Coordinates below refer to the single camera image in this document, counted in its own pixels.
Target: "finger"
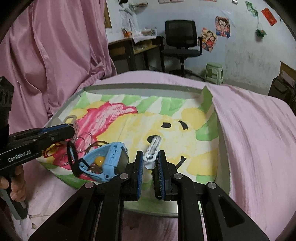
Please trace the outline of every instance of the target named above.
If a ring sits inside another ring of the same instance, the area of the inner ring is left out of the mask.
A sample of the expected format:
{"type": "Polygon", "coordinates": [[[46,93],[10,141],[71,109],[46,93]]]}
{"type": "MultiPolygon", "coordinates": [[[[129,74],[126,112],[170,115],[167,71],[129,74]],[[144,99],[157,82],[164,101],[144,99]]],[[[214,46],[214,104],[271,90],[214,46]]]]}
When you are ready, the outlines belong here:
{"type": "Polygon", "coordinates": [[[0,188],[7,189],[8,187],[9,182],[4,177],[0,177],[0,188]]]}
{"type": "Polygon", "coordinates": [[[20,188],[23,187],[24,183],[25,183],[24,173],[21,173],[18,176],[13,177],[11,181],[11,190],[13,192],[17,192],[20,188]]]}
{"type": "Polygon", "coordinates": [[[22,188],[20,188],[17,192],[11,192],[10,197],[12,200],[15,200],[17,202],[21,202],[21,200],[24,200],[26,198],[26,186],[24,185],[22,188]]]}
{"type": "Polygon", "coordinates": [[[23,173],[24,172],[24,168],[22,167],[22,165],[20,165],[20,166],[17,166],[16,168],[15,168],[15,175],[20,175],[21,173],[23,173]]]}

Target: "pink bedsheet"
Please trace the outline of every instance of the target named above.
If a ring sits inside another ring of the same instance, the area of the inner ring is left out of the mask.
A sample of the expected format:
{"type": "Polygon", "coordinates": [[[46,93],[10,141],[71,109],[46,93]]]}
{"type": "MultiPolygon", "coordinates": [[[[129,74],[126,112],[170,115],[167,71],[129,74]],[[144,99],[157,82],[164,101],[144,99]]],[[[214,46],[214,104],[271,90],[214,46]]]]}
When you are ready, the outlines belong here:
{"type": "MultiPolygon", "coordinates": [[[[127,72],[95,82],[110,83],[161,83],[198,89],[205,85],[149,71],[127,72]]],[[[224,133],[232,173],[231,197],[274,241],[296,211],[296,117],[276,98],[229,85],[206,85],[224,133]]],[[[34,219],[27,218],[21,225],[15,221],[24,240],[34,232],[32,222],[39,226],[74,193],[36,162],[25,165],[25,178],[29,214],[34,219]]],[[[177,229],[175,218],[125,212],[123,240],[177,240],[177,229]]]]}

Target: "pink cloth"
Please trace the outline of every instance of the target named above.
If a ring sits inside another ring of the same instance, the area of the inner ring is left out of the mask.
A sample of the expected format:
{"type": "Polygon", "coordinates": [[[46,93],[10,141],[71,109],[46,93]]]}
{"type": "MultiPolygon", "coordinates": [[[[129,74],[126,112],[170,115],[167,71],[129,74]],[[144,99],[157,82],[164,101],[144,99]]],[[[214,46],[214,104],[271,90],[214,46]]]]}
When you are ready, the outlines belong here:
{"type": "Polygon", "coordinates": [[[0,44],[0,76],[15,87],[10,133],[42,127],[76,91],[116,74],[105,0],[35,0],[0,44]]]}
{"type": "MultiPolygon", "coordinates": [[[[198,89],[205,86],[203,82],[150,71],[127,72],[95,82],[111,83],[159,83],[198,89]]],[[[228,151],[231,198],[270,241],[275,241],[296,211],[296,117],[287,104],[276,98],[228,85],[206,85],[213,94],[228,151]]],[[[47,170],[36,174],[36,166],[40,164],[25,165],[29,214],[34,215],[34,220],[28,217],[21,225],[14,221],[18,234],[25,238],[34,231],[32,222],[42,224],[74,192],[47,170]]],[[[125,212],[123,221],[123,241],[175,241],[178,237],[176,218],[125,212]]]]}

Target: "office chair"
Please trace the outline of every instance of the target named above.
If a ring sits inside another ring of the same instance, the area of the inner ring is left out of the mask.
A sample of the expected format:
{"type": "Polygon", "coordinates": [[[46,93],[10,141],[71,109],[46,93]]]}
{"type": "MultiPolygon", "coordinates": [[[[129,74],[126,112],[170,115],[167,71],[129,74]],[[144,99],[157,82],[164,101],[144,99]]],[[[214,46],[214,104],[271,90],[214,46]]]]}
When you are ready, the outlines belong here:
{"type": "Polygon", "coordinates": [[[162,51],[163,56],[175,57],[180,60],[181,69],[169,71],[171,74],[181,75],[193,75],[200,77],[193,73],[191,70],[187,70],[184,67],[184,61],[190,57],[198,57],[202,55],[202,45],[200,44],[199,51],[196,49],[188,49],[190,47],[197,46],[197,39],[202,40],[201,37],[197,37],[195,22],[191,20],[169,20],[165,22],[165,40],[167,45],[176,48],[165,49],[162,51]]]}

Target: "black eye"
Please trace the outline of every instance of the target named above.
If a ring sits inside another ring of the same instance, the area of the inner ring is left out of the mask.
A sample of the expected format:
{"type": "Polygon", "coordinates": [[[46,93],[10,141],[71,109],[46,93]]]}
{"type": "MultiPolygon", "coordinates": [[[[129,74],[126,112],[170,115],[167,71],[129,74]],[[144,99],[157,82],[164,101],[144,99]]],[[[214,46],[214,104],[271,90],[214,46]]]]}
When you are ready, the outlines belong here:
{"type": "Polygon", "coordinates": [[[181,120],[179,122],[181,123],[183,130],[185,130],[185,129],[188,130],[188,125],[185,122],[183,122],[181,120]]]}
{"type": "Polygon", "coordinates": [[[163,125],[161,127],[163,128],[170,128],[172,125],[168,122],[164,122],[163,125]]]}

